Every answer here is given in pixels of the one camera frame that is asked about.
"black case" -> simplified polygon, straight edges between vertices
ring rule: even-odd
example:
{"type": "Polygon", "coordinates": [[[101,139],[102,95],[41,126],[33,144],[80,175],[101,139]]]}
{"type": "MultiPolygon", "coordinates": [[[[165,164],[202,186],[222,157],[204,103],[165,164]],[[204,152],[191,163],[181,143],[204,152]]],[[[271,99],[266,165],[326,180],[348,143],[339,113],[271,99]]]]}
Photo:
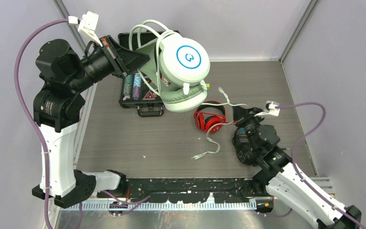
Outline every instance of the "black case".
{"type": "MultiPolygon", "coordinates": [[[[128,37],[129,33],[120,33],[118,35],[119,38],[119,44],[123,46],[124,48],[128,47],[128,37]]],[[[141,44],[144,45],[153,39],[155,39],[156,36],[151,32],[142,32],[141,33],[141,44]]],[[[134,33],[132,36],[132,48],[133,50],[137,49],[137,33],[134,33]]],[[[147,93],[150,91],[148,86],[142,82],[141,80],[141,91],[140,91],[140,99],[139,100],[133,100],[132,99],[132,88],[131,88],[131,97],[128,100],[123,101],[124,97],[124,82],[125,78],[122,79],[122,88],[120,93],[120,99],[119,104],[123,108],[134,108],[137,107],[138,115],[141,117],[150,117],[150,116],[162,116],[164,112],[164,106],[162,99],[156,95],[154,99],[148,100],[144,99],[144,97],[147,95],[147,93]]]]}

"white cable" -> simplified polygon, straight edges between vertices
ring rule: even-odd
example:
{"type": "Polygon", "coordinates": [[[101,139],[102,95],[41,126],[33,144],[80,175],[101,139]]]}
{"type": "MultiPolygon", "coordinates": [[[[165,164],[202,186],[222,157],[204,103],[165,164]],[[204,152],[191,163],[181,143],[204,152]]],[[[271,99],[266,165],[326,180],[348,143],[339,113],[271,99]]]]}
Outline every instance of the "white cable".
{"type": "Polygon", "coordinates": [[[221,149],[221,145],[220,145],[218,142],[214,141],[212,138],[210,138],[208,135],[209,135],[210,131],[211,131],[214,127],[216,127],[216,126],[218,126],[218,125],[229,125],[229,124],[232,124],[232,123],[234,123],[234,122],[230,122],[230,123],[216,123],[216,124],[214,124],[213,126],[211,126],[211,128],[210,128],[210,129],[208,129],[207,133],[205,134],[205,137],[207,138],[207,140],[208,140],[209,142],[212,142],[212,143],[217,144],[217,150],[216,150],[215,152],[213,152],[213,151],[207,151],[207,152],[204,152],[204,153],[201,153],[201,154],[197,154],[197,155],[193,156],[192,158],[193,158],[194,160],[197,160],[197,159],[199,159],[199,158],[202,158],[202,157],[203,157],[204,155],[206,155],[206,154],[216,154],[216,153],[218,153],[218,152],[220,151],[220,149],[221,149]]]}
{"type": "Polygon", "coordinates": [[[160,53],[159,53],[159,46],[161,46],[161,42],[163,39],[165,39],[167,36],[175,34],[176,32],[172,31],[172,30],[168,30],[162,33],[161,37],[158,38],[158,40],[156,41],[156,46],[155,46],[155,50],[156,50],[156,83],[157,83],[157,87],[158,87],[158,92],[161,92],[161,69],[160,69],[160,64],[159,62],[161,62],[160,60],[160,53]]]}
{"type": "MultiPolygon", "coordinates": [[[[211,106],[222,106],[222,105],[231,105],[231,106],[247,106],[247,104],[231,104],[231,103],[229,102],[228,95],[224,92],[224,90],[223,90],[221,87],[218,87],[218,90],[219,90],[219,92],[221,92],[221,93],[225,96],[226,103],[224,103],[224,104],[208,104],[208,103],[202,103],[201,105],[211,105],[211,106]]],[[[199,158],[203,157],[204,155],[206,155],[206,154],[208,154],[208,153],[210,153],[210,154],[216,154],[216,153],[218,153],[218,152],[220,151],[220,149],[221,149],[221,145],[220,145],[218,142],[214,141],[212,138],[210,138],[208,135],[209,135],[210,131],[211,131],[214,127],[216,127],[216,126],[218,126],[218,125],[229,125],[229,124],[232,124],[232,123],[234,123],[234,122],[230,122],[230,123],[216,123],[215,125],[211,126],[211,128],[209,128],[209,129],[208,129],[208,131],[207,131],[207,133],[205,134],[205,137],[207,138],[207,140],[208,140],[209,142],[212,142],[212,143],[217,144],[217,150],[216,150],[215,152],[207,151],[207,152],[204,152],[204,153],[201,153],[201,154],[195,155],[195,156],[193,156],[192,158],[193,158],[193,159],[195,159],[195,160],[197,160],[197,159],[199,159],[199,158]]]]}
{"type": "Polygon", "coordinates": [[[161,44],[161,41],[169,36],[169,35],[172,35],[172,34],[175,34],[176,32],[172,31],[172,30],[169,30],[169,31],[165,31],[162,33],[162,35],[158,38],[158,40],[156,41],[156,46],[155,46],[155,49],[156,49],[156,86],[158,87],[158,90],[155,90],[145,79],[143,73],[140,71],[140,70],[137,70],[138,74],[140,74],[141,76],[141,79],[144,81],[144,83],[148,86],[149,90],[151,90],[153,93],[159,95],[161,98],[161,80],[160,80],[160,67],[159,67],[159,46],[161,44]]]}
{"type": "Polygon", "coordinates": [[[221,93],[225,96],[226,103],[224,103],[224,104],[208,104],[208,103],[203,103],[203,104],[201,104],[201,105],[211,105],[211,106],[223,106],[223,105],[231,105],[231,106],[247,106],[247,104],[232,104],[232,103],[229,101],[228,95],[224,92],[224,90],[223,90],[221,87],[218,87],[218,90],[219,90],[219,92],[221,92],[221,93]]]}
{"type": "MultiPolygon", "coordinates": [[[[148,23],[154,23],[154,24],[157,24],[159,26],[161,26],[165,31],[168,31],[168,27],[166,27],[166,25],[162,24],[161,22],[159,21],[156,21],[156,20],[146,20],[144,21],[143,23],[141,23],[141,25],[146,25],[148,23]]],[[[140,27],[138,29],[138,32],[137,32],[137,42],[138,42],[138,48],[141,47],[141,29],[142,27],[140,27]]]]}
{"type": "Polygon", "coordinates": [[[137,42],[138,42],[138,48],[141,47],[141,29],[147,29],[148,31],[152,32],[156,37],[158,37],[158,40],[156,41],[156,59],[157,59],[157,70],[156,70],[156,78],[157,78],[157,82],[156,82],[156,86],[158,87],[158,90],[155,90],[145,79],[143,73],[140,70],[137,70],[138,74],[141,76],[141,79],[144,81],[144,83],[147,85],[147,87],[149,88],[149,90],[151,90],[152,92],[158,94],[161,97],[161,84],[160,84],[160,70],[159,70],[159,46],[161,41],[166,37],[169,36],[171,34],[174,34],[176,32],[169,30],[164,24],[160,23],[159,21],[156,20],[146,20],[144,21],[142,24],[136,25],[134,26],[131,31],[130,31],[130,35],[128,37],[128,45],[129,45],[129,49],[132,50],[132,35],[134,33],[134,31],[136,29],[138,29],[138,33],[137,33],[137,42]],[[153,28],[145,25],[148,23],[155,23],[159,26],[161,26],[162,28],[164,28],[166,31],[162,33],[162,35],[159,35],[159,33],[157,31],[155,31],[153,28]]]}
{"type": "Polygon", "coordinates": [[[134,26],[131,31],[130,31],[130,35],[128,36],[128,48],[130,50],[132,50],[132,35],[134,33],[134,31],[137,29],[137,28],[144,28],[144,29],[147,29],[148,31],[152,32],[156,37],[160,37],[159,33],[157,31],[155,31],[153,28],[149,27],[149,26],[146,26],[146,25],[136,25],[134,26]]]}

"metal frame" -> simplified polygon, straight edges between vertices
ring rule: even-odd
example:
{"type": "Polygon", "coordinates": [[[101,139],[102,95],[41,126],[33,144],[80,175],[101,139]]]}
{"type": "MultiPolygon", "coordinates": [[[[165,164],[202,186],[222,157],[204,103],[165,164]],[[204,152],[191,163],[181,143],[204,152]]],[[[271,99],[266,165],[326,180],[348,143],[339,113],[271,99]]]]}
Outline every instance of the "metal frame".
{"type": "Polygon", "coordinates": [[[93,98],[96,92],[97,84],[94,84],[86,91],[85,106],[83,106],[81,112],[81,120],[79,121],[78,130],[76,132],[75,144],[74,144],[74,156],[73,156],[73,168],[76,169],[76,163],[78,162],[79,155],[81,153],[83,138],[85,137],[86,126],[88,125],[89,115],[93,104],[93,98]]]}
{"type": "Polygon", "coordinates": [[[283,54],[281,55],[281,58],[279,59],[280,63],[283,63],[286,57],[288,56],[289,52],[291,51],[296,39],[298,38],[301,31],[304,29],[305,24],[308,22],[309,18],[311,17],[312,13],[314,12],[314,9],[316,5],[320,2],[320,0],[310,0],[309,4],[304,12],[304,14],[301,17],[300,22],[298,23],[293,35],[291,36],[290,41],[286,45],[283,54]]]}
{"type": "MultiPolygon", "coordinates": [[[[82,203],[82,211],[112,211],[115,210],[111,204],[114,202],[112,199],[97,199],[86,200],[82,203]]],[[[136,205],[129,205],[127,208],[117,208],[117,211],[128,211],[136,205]]],[[[212,194],[204,203],[141,203],[134,211],[204,211],[204,210],[256,210],[256,199],[249,199],[247,203],[221,203],[216,204],[213,200],[212,194]]],[[[67,209],[61,209],[61,211],[79,211],[79,204],[69,207],[67,209]]]]}

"red headphones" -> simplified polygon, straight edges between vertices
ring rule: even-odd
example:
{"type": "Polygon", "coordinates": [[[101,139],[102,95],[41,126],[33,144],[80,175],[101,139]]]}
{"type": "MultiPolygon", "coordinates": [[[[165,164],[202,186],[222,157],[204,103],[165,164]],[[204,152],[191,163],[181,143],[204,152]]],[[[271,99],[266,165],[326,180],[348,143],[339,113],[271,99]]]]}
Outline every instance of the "red headphones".
{"type": "MultiPolygon", "coordinates": [[[[217,102],[217,101],[206,101],[204,103],[221,104],[220,102],[217,102]]],[[[195,119],[197,127],[200,130],[203,130],[203,131],[207,132],[211,128],[211,126],[213,126],[217,123],[225,123],[226,122],[225,107],[222,106],[222,105],[220,105],[220,106],[200,105],[197,108],[196,112],[194,113],[194,119],[195,119]],[[218,114],[213,114],[213,113],[201,112],[201,110],[203,110],[205,108],[208,108],[208,107],[212,107],[212,108],[220,110],[221,113],[222,113],[222,116],[218,115],[218,114]],[[204,120],[203,115],[210,115],[210,116],[204,120]]],[[[210,132],[215,133],[220,128],[221,128],[221,125],[218,125],[218,126],[214,127],[212,130],[210,130],[210,132]]]]}

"tool case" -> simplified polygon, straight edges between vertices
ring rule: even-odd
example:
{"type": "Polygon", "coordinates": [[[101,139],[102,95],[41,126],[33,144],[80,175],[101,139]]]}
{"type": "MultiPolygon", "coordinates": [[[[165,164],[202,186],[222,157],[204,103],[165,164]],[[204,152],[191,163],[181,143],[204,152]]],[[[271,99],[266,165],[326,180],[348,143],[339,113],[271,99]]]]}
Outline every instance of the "tool case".
{"type": "MultiPolygon", "coordinates": [[[[119,44],[123,46],[124,48],[129,48],[128,46],[128,38],[129,33],[120,33],[118,35],[119,44]]],[[[156,36],[151,32],[142,32],[141,33],[141,44],[144,45],[153,39],[155,39],[156,36]]],[[[134,33],[132,36],[132,49],[136,50],[138,48],[137,44],[137,33],[134,33]]],[[[146,80],[148,83],[151,84],[153,88],[155,87],[155,84],[151,82],[151,80],[146,77],[146,80]]],[[[122,88],[120,93],[120,99],[119,104],[123,108],[137,108],[138,115],[141,117],[150,117],[150,116],[162,116],[164,113],[164,105],[162,102],[162,99],[160,96],[153,93],[151,90],[149,90],[148,86],[142,81],[141,79],[141,91],[140,96],[138,100],[133,100],[132,92],[133,92],[133,81],[131,83],[131,89],[130,89],[130,98],[125,99],[124,97],[124,84],[125,84],[125,78],[122,79],[122,88]]]]}

